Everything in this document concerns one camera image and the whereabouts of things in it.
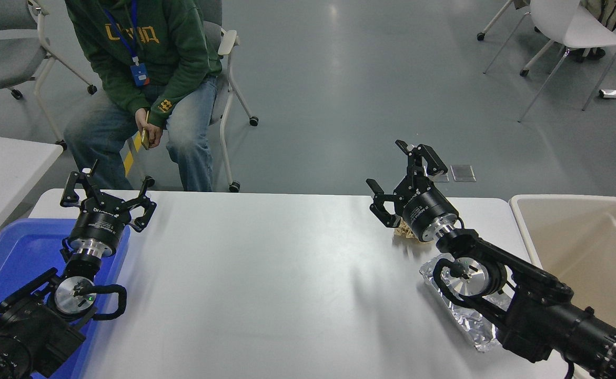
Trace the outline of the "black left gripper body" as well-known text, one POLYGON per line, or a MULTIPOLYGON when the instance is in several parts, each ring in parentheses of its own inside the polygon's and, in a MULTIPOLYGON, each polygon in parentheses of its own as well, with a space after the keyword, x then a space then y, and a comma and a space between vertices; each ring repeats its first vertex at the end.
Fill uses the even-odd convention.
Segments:
POLYGON ((129 211, 109 213, 98 208, 82 209, 69 236, 69 247, 78 249, 87 241, 106 245, 104 252, 116 252, 130 221, 129 211))

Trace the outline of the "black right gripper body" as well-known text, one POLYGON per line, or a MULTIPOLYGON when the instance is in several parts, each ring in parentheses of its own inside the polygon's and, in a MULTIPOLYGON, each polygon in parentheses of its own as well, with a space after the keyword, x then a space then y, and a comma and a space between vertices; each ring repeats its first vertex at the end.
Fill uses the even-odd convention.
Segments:
POLYGON ((436 239, 436 235, 454 229, 459 212, 437 189, 430 189, 414 194, 401 217, 416 238, 436 239))

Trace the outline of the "person's left hand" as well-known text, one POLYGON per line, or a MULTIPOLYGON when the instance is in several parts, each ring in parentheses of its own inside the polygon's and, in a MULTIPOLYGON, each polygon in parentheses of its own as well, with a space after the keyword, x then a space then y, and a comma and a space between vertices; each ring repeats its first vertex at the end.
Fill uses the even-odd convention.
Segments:
POLYGON ((142 144, 144 149, 156 148, 163 136, 163 128, 148 123, 146 129, 143 132, 142 144))

